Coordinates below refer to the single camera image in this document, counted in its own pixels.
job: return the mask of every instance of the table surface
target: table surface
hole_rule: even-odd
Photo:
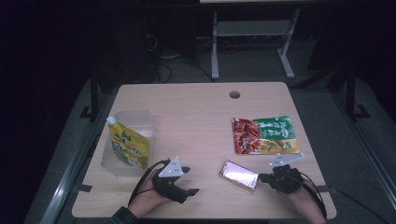
[[[240,98],[230,97],[238,91]],[[254,193],[219,177],[226,160],[259,174],[272,173],[275,155],[237,155],[233,150],[232,118],[261,119],[289,115],[305,158],[291,166],[310,176],[318,186],[325,181],[304,131],[288,87],[282,82],[140,84],[120,88],[110,115],[123,110],[148,109],[154,118],[152,163],[178,156],[191,170],[176,185],[200,189],[183,204],[162,205],[148,218],[301,218],[267,184]],[[73,206],[75,217],[111,217],[126,206],[140,176],[119,177],[102,166],[108,127],[105,125],[83,180],[92,186],[80,191]],[[328,192],[321,194],[328,218],[336,215]]]

